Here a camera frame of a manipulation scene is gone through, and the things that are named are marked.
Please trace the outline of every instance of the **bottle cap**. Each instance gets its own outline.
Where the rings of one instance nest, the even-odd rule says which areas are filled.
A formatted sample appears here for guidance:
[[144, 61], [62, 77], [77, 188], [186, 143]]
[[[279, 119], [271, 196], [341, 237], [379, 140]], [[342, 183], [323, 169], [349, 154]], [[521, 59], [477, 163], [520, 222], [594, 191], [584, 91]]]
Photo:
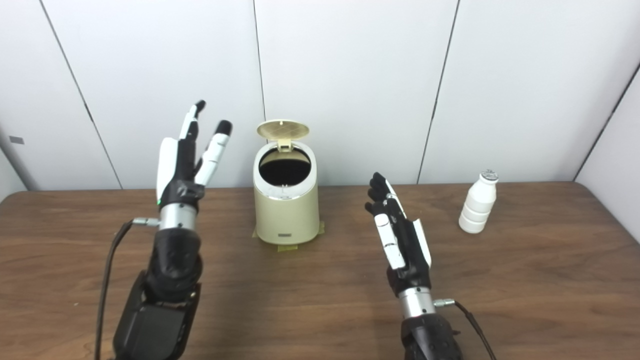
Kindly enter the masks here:
[[498, 182], [498, 173], [487, 169], [480, 173], [480, 180], [485, 184], [495, 184]]

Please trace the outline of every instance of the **panel seam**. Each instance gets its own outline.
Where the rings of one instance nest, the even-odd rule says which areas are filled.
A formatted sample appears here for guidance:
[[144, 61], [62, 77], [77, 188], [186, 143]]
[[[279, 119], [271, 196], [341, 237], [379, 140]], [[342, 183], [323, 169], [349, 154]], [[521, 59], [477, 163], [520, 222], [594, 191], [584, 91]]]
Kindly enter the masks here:
[[611, 113], [609, 114], [609, 117], [607, 117], [607, 120], [604, 122], [604, 125], [602, 125], [602, 128], [600, 129], [600, 132], [598, 133], [598, 136], [596, 136], [596, 139], [594, 140], [593, 144], [591, 144], [591, 148], [587, 152], [587, 155], [584, 157], [584, 160], [582, 160], [582, 164], [580, 164], [580, 167], [578, 168], [578, 171], [575, 173], [575, 176], [573, 177], [573, 182], [575, 182], [578, 179], [578, 175], [580, 175], [580, 172], [582, 171], [582, 168], [584, 168], [584, 165], [587, 163], [587, 160], [591, 156], [591, 153], [593, 152], [593, 149], [595, 149], [596, 145], [598, 145], [598, 141], [600, 140], [600, 137], [602, 136], [602, 134], [604, 133], [604, 130], [609, 125], [609, 122], [611, 121], [611, 118], [613, 117], [613, 115], [616, 113], [616, 110], [618, 110], [618, 106], [622, 102], [622, 98], [624, 98], [625, 94], [627, 93], [627, 90], [631, 86], [631, 83], [633, 83], [634, 79], [636, 78], [636, 74], [638, 73], [639, 69], [640, 69], [640, 63], [638, 63], [638, 65], [636, 66], [636, 69], [634, 70], [634, 73], [631, 75], [631, 78], [627, 82], [627, 85], [625, 86], [625, 89], [622, 90], [622, 94], [618, 98], [618, 101], [616, 102], [616, 104], [613, 106], [613, 110], [611, 110]]
[[422, 150], [422, 160], [420, 161], [420, 169], [418, 170], [418, 179], [416, 184], [420, 183], [420, 175], [422, 174], [422, 167], [424, 166], [424, 157], [427, 154], [427, 144], [429, 143], [429, 136], [431, 135], [431, 126], [433, 125], [433, 119], [436, 115], [436, 108], [438, 107], [438, 98], [440, 97], [440, 88], [442, 87], [442, 79], [444, 78], [444, 70], [447, 67], [447, 59], [449, 58], [449, 49], [451, 48], [451, 39], [453, 38], [453, 30], [456, 27], [456, 19], [458, 18], [458, 9], [460, 8], [460, 0], [456, 3], [456, 12], [453, 15], [453, 21], [451, 22], [451, 32], [449, 33], [449, 41], [447, 43], [447, 50], [444, 54], [444, 61], [442, 62], [442, 71], [440, 72], [440, 80], [438, 82], [438, 90], [436, 91], [436, 99], [433, 102], [433, 110], [431, 111], [431, 120], [429, 121], [429, 128], [427, 129], [427, 137], [424, 140], [424, 149]]
[[82, 90], [80, 90], [80, 86], [78, 85], [78, 81], [76, 79], [76, 75], [74, 74], [73, 69], [71, 69], [71, 64], [69, 63], [69, 59], [67, 58], [67, 54], [65, 53], [65, 50], [62, 48], [62, 43], [60, 42], [60, 38], [58, 38], [58, 33], [56, 32], [56, 29], [53, 27], [53, 23], [51, 22], [51, 18], [49, 17], [49, 13], [47, 12], [47, 8], [44, 6], [44, 3], [42, 2], [42, 0], [38, 0], [38, 2], [40, 2], [40, 6], [42, 7], [42, 11], [44, 12], [44, 15], [47, 17], [47, 22], [49, 23], [49, 27], [51, 28], [51, 31], [53, 32], [54, 38], [56, 38], [56, 42], [58, 43], [58, 47], [60, 49], [60, 52], [62, 53], [62, 57], [65, 59], [65, 63], [67, 64], [67, 69], [71, 73], [71, 78], [74, 80], [74, 84], [76, 84], [76, 89], [78, 91], [78, 94], [80, 95], [80, 99], [82, 99], [82, 103], [84, 105], [84, 109], [86, 110], [86, 113], [89, 116], [89, 120], [91, 120], [91, 123], [93, 124], [93, 128], [95, 130], [95, 133], [98, 135], [98, 140], [100, 140], [100, 144], [102, 146], [102, 150], [104, 150], [104, 154], [107, 156], [107, 160], [109, 161], [109, 166], [111, 166], [111, 169], [113, 171], [113, 175], [116, 177], [116, 180], [118, 181], [118, 186], [120, 187], [120, 189], [124, 189], [122, 187], [122, 183], [120, 182], [120, 178], [118, 177], [118, 172], [116, 172], [116, 168], [113, 166], [113, 161], [111, 161], [111, 156], [109, 156], [109, 152], [107, 151], [107, 147], [104, 145], [104, 141], [102, 140], [102, 136], [100, 135], [100, 131], [98, 131], [98, 127], [95, 125], [95, 121], [93, 120], [93, 115], [91, 114], [91, 111], [89, 110], [89, 106], [86, 104], [86, 101], [84, 99], [84, 94], [82, 93]]

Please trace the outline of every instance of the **beige trash can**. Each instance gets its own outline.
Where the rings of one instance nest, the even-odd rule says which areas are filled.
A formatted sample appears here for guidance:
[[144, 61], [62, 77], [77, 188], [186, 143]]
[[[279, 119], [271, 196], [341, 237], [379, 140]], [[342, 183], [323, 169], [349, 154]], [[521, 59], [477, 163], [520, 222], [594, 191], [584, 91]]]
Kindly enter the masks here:
[[294, 245], [318, 234], [317, 166], [314, 152], [300, 139], [309, 128], [292, 120], [271, 120], [258, 126], [270, 140], [253, 163], [255, 230], [265, 242]]

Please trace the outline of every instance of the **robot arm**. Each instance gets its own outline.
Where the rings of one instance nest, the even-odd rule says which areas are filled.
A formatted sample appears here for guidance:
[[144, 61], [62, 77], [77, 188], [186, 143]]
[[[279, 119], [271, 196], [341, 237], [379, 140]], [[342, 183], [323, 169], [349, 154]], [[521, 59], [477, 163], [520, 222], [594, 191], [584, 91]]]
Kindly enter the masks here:
[[365, 209], [374, 217], [389, 262], [387, 279], [403, 309], [404, 359], [462, 359], [451, 325], [436, 313], [431, 298], [431, 254], [420, 220], [406, 218], [393, 187], [382, 175], [375, 173], [369, 184], [374, 202]]
[[198, 201], [232, 130], [222, 120], [196, 166], [198, 114], [204, 106], [200, 101], [191, 107], [178, 140], [162, 142], [156, 188], [159, 229], [148, 268], [136, 279], [113, 338], [116, 360], [174, 360], [186, 347], [202, 274], [195, 231]]

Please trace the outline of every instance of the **black fingertip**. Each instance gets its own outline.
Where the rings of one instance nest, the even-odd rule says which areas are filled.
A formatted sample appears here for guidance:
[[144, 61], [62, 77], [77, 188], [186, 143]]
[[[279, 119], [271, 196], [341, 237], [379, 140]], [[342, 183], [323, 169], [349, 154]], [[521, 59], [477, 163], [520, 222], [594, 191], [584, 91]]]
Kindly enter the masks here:
[[196, 102], [196, 115], [195, 118], [198, 118], [198, 115], [200, 114], [200, 112], [204, 109], [204, 107], [207, 105], [207, 102], [204, 100], [200, 100], [198, 102]]
[[382, 176], [379, 172], [373, 173], [373, 180], [383, 184], [387, 182], [387, 179], [385, 179], [385, 177]]
[[373, 214], [373, 216], [387, 213], [385, 211], [385, 206], [382, 204], [382, 201], [376, 201], [373, 203], [373, 205], [371, 206], [371, 213]]
[[231, 136], [231, 130], [233, 130], [234, 126], [231, 122], [226, 120], [220, 120], [218, 123], [218, 128], [216, 129], [216, 134], [224, 134]]
[[367, 190], [367, 195], [371, 198], [371, 200], [373, 201], [379, 201], [380, 198], [378, 197], [378, 193], [376, 193], [376, 190], [373, 189], [369, 189]]

